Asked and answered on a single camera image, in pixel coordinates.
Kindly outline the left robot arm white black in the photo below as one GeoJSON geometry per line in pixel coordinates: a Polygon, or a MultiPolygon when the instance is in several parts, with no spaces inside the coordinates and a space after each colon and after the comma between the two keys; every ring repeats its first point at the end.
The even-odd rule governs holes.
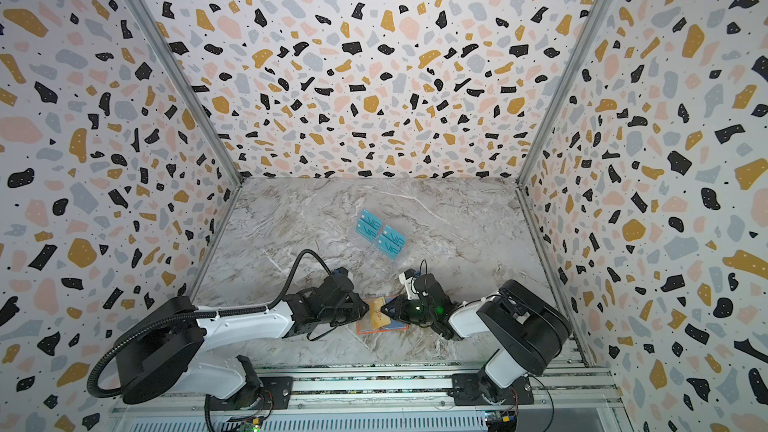
{"type": "Polygon", "coordinates": [[[215,309],[196,307],[186,296],[171,299],[119,338],[119,396],[136,405],[168,392],[200,393],[219,400],[224,409],[278,399],[281,387],[265,384],[248,357],[228,358],[218,349],[308,335],[321,324],[345,326],[368,311],[344,268],[326,276],[318,287],[285,295],[273,307],[215,309]]]}

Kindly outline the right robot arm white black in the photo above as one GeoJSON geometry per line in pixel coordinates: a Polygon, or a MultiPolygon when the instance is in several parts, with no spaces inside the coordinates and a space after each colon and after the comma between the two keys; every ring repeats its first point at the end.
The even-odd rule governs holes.
{"type": "Polygon", "coordinates": [[[451,300],[431,273],[409,269],[400,280],[405,292],[381,306],[383,315],[446,340],[490,333],[499,343],[476,373],[452,377],[451,396],[458,405],[506,403],[513,384],[541,375],[573,333],[563,314],[514,279],[493,294],[464,302],[451,300]]]}

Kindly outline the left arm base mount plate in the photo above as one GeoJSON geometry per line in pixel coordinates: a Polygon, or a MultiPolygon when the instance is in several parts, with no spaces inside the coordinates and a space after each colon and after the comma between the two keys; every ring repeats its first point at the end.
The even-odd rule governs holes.
{"type": "Polygon", "coordinates": [[[204,409],[210,412],[235,411],[248,414],[286,410],[293,389],[291,376],[259,377],[256,383],[246,384],[228,399],[210,397],[204,409]]]}

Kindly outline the orange card holder wallet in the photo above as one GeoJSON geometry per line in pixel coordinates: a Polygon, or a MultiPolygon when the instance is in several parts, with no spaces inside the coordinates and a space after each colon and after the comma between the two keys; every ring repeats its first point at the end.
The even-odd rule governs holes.
{"type": "Polygon", "coordinates": [[[363,301],[369,306],[369,311],[356,323],[356,333],[367,335],[407,330],[407,324],[396,321],[381,312],[382,307],[395,298],[395,295],[364,298],[363,301]]]}

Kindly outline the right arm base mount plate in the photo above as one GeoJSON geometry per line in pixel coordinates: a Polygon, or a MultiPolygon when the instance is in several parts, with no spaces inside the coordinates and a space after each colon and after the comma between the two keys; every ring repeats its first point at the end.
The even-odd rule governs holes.
{"type": "Polygon", "coordinates": [[[456,406],[504,406],[532,405],[534,397],[526,376],[518,377],[507,387],[497,386],[480,372],[457,373],[451,376],[447,392],[456,406]]]}

